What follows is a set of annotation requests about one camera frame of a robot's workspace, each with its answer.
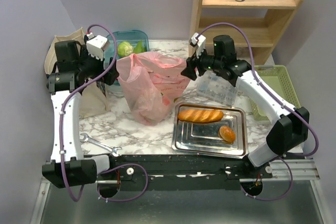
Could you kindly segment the beige canvas tote bag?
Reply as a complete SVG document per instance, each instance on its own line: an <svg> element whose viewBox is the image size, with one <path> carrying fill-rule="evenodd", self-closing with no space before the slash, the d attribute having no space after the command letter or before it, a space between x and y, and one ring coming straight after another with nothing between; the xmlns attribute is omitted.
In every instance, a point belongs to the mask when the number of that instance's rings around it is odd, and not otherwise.
<svg viewBox="0 0 336 224"><path fill-rule="evenodd" d="M54 37L45 58L44 70L46 75L52 73L54 65L57 61L55 53L55 43L66 40L76 40L81 44L84 44L84 35L85 32L83 28L80 28L70 35ZM105 114L109 111L110 105L104 83L97 81L87 86L83 90L79 109L80 119Z"/></svg>

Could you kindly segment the pink plastic grocery bag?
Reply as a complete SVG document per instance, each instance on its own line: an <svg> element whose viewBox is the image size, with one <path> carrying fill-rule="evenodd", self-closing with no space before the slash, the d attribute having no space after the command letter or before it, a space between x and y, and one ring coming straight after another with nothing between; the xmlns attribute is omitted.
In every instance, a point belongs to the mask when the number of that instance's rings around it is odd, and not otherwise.
<svg viewBox="0 0 336 224"><path fill-rule="evenodd" d="M156 125L172 111L190 79L181 75L186 60L158 52L117 60L118 82L135 121Z"/></svg>

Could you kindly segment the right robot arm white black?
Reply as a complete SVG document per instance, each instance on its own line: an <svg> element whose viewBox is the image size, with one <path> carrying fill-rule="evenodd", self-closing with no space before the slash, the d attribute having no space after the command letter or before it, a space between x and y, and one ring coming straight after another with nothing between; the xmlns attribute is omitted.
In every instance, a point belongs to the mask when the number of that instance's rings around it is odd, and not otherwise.
<svg viewBox="0 0 336 224"><path fill-rule="evenodd" d="M265 163L282 156L308 138L309 112L304 107L297 108L287 102L261 79L246 60L238 60L230 36L219 35L213 39L212 56L207 54L205 40L205 36L198 33L190 38L190 45L196 50L187 58L186 68L181 74L196 80L206 71L211 71L248 95L264 111L272 129L265 143L247 154L241 165L246 177L255 177Z"/></svg>

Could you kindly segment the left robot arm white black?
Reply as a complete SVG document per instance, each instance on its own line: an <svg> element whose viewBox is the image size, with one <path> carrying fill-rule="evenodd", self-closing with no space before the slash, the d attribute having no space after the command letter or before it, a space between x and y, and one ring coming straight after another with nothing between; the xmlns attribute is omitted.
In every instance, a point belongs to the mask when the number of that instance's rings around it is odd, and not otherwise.
<svg viewBox="0 0 336 224"><path fill-rule="evenodd" d="M109 157L85 158L79 136L79 111L82 91L94 79L111 85L119 76L116 66L104 69L104 51L109 40L103 36L55 43L56 62L47 78L54 110L54 144L50 163L42 175L58 188L92 184L100 174L104 179L116 175Z"/></svg>

